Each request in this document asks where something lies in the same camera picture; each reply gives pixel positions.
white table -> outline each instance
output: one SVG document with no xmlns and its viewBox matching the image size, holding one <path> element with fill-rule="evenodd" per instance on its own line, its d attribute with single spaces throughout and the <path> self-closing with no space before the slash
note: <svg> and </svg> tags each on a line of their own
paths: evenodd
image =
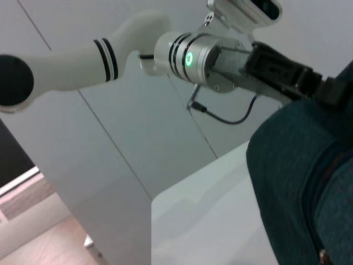
<svg viewBox="0 0 353 265">
<path fill-rule="evenodd" d="M 248 143 L 152 203 L 152 264 L 278 264 L 248 173 Z"/>
</svg>

green indicator light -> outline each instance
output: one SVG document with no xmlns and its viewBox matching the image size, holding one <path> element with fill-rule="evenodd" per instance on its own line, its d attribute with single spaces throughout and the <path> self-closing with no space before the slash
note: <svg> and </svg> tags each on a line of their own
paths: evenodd
<svg viewBox="0 0 353 265">
<path fill-rule="evenodd" d="M 189 52 L 187 55 L 186 55 L 186 58 L 185 58 L 185 64 L 187 66 L 190 66 L 192 63 L 192 52 Z"/>
</svg>

black cable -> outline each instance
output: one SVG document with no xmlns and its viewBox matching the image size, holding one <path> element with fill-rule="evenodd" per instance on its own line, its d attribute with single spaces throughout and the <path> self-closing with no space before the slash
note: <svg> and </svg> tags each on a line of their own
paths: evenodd
<svg viewBox="0 0 353 265">
<path fill-rule="evenodd" d="M 213 117 L 214 119 L 216 119 L 216 120 L 218 120 L 218 121 L 220 121 L 222 123 L 229 124 L 229 125 L 238 125 L 238 124 L 242 123 L 243 121 L 245 121 L 248 118 L 248 116 L 249 116 L 249 114 L 250 114 L 250 112 L 251 112 L 251 110 L 253 108 L 253 105 L 254 105 L 254 102 L 255 102 L 256 99 L 257 99 L 257 96 L 255 95 L 253 97 L 252 101 L 250 102 L 248 111 L 245 114 L 245 116 L 242 117 L 240 120 L 237 120 L 237 121 L 224 120 L 221 117 L 217 116 L 216 114 L 208 111 L 207 108 L 204 105 L 202 105 L 201 103 L 199 103 L 197 101 L 192 102 L 191 107 L 193 109 L 195 109 L 195 110 L 198 110 L 200 112 L 206 113 L 207 115 Z"/>
</svg>

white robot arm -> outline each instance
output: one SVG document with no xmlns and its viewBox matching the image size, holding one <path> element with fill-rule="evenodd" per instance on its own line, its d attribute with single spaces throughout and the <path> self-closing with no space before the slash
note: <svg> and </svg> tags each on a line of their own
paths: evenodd
<svg viewBox="0 0 353 265">
<path fill-rule="evenodd" d="M 332 78 L 293 62 L 262 43 L 245 51 L 239 40 L 225 37 L 229 28 L 249 34 L 276 23 L 282 14 L 272 0 L 208 0 L 213 10 L 195 32 L 169 31 L 165 14 L 143 12 L 107 39 L 76 51 L 44 57 L 0 55 L 0 111 L 16 112 L 43 93 L 74 90 L 118 79 L 127 56 L 137 50 L 148 75 L 176 75 L 226 93 L 236 87 L 287 104 L 317 97 L 327 105 L 343 104 L 347 86 L 332 91 Z"/>
</svg>

wooden floor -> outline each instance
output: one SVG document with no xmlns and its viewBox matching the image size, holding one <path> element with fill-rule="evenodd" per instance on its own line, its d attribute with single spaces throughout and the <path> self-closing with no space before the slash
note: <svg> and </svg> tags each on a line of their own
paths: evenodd
<svg viewBox="0 0 353 265">
<path fill-rule="evenodd" d="M 0 265 L 97 265 L 83 244 L 86 232 L 69 218 L 27 243 Z"/>
</svg>

